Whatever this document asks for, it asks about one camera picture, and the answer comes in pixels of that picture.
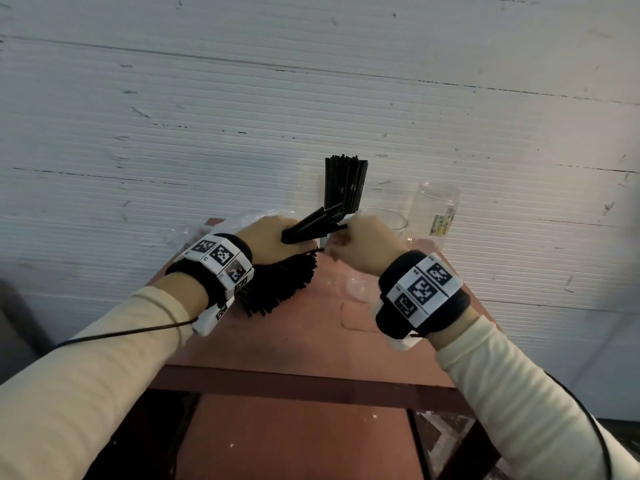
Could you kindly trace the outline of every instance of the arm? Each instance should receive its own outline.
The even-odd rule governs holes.
[[[308,251],[280,234],[295,221],[267,217],[237,234],[256,264]],[[133,293],[79,336],[183,322],[209,297],[194,278],[172,273]],[[54,350],[0,387],[0,478],[81,479],[164,362],[191,336],[182,326]]]
[[[375,218],[355,217],[348,226],[332,236],[325,252],[358,271],[380,276],[407,252]],[[584,412],[494,323],[469,307],[426,338],[518,480],[606,478],[602,448]],[[640,478],[640,465],[600,430],[613,478]]]

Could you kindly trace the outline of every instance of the sleeve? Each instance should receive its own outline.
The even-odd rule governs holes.
[[[78,336],[189,319],[145,287]],[[182,326],[54,350],[0,387],[0,478],[80,480],[164,362],[191,336]]]
[[[602,448],[576,402],[494,323],[480,317],[436,359],[476,412],[518,480],[603,480]],[[640,465],[608,431],[615,480]]]

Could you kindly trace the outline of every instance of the cream sleeve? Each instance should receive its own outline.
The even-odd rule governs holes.
[[[168,293],[145,287],[81,336],[189,319]],[[62,347],[0,387],[0,478],[80,480],[191,327]]]
[[[602,448],[585,413],[487,318],[477,320],[436,359],[518,480],[606,478]],[[614,480],[640,479],[638,462],[600,430]]]

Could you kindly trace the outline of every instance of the black wire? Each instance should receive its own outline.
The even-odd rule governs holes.
[[[60,342],[58,345],[53,347],[53,350],[59,349],[60,347],[64,347],[66,345],[79,344],[80,342],[89,342],[90,340],[108,339],[110,337],[121,337],[123,335],[132,335],[133,333],[142,333],[142,332],[145,332],[145,331],[166,330],[167,328],[177,328],[177,327],[184,326],[184,325],[191,325],[197,319],[198,318],[196,317],[193,320],[188,320],[186,322],[171,323],[170,325],[158,325],[158,326],[152,326],[152,327],[147,327],[147,328],[134,328],[133,330],[114,331],[114,332],[111,332],[111,333],[103,333],[101,335],[90,335],[88,337],[78,337],[77,339],[69,339],[69,340],[65,340],[64,342]]]
[[[587,419],[589,420],[589,423],[590,423],[591,427],[593,428],[594,432],[596,433],[596,436],[598,437],[598,441],[600,442],[600,446],[602,448],[602,457],[604,459],[604,468],[606,469],[606,472],[607,472],[607,480],[613,480],[613,468],[612,468],[612,464],[611,464],[611,453],[609,451],[609,448],[607,446],[606,441],[604,440],[604,436],[602,435],[602,432],[601,432],[600,428],[598,427],[598,423],[593,418],[593,416],[591,416],[590,412],[587,411],[587,408],[585,408],[584,405],[580,402],[580,399],[578,399],[576,396],[574,396],[573,393],[569,389],[567,389],[567,387],[565,387],[564,384],[562,384],[562,382],[560,382],[558,379],[556,379],[555,377],[553,377],[551,374],[549,374],[546,371],[545,371],[545,374],[548,375],[551,379],[553,379],[554,382],[556,384],[558,384],[558,386],[562,387],[562,389],[565,391],[565,393],[567,393],[569,396],[571,396],[573,398],[573,400],[578,404],[578,406],[580,406],[580,409],[582,410],[582,412],[587,415]]]

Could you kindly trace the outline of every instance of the jar label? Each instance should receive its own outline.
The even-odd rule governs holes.
[[[454,207],[448,208],[447,213],[444,215],[436,214],[433,218],[429,235],[434,235],[436,237],[444,236],[449,231],[454,215],[456,215],[456,209]]]

